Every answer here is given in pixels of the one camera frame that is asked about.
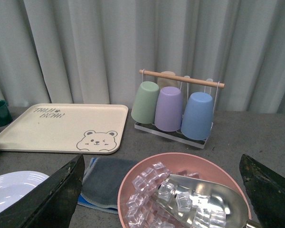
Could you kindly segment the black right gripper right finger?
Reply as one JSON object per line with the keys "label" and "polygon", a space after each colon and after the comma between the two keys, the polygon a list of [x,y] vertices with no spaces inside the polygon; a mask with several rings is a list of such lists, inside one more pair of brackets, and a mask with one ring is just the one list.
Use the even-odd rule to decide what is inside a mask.
{"label": "black right gripper right finger", "polygon": [[247,154],[239,170],[261,226],[285,228],[285,178]]}

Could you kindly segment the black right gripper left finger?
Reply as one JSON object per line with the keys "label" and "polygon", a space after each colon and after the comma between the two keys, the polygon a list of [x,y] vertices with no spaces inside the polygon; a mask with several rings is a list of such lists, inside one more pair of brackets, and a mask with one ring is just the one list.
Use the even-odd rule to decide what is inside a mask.
{"label": "black right gripper left finger", "polygon": [[0,213],[0,228],[67,228],[82,188],[85,160],[74,157]]}

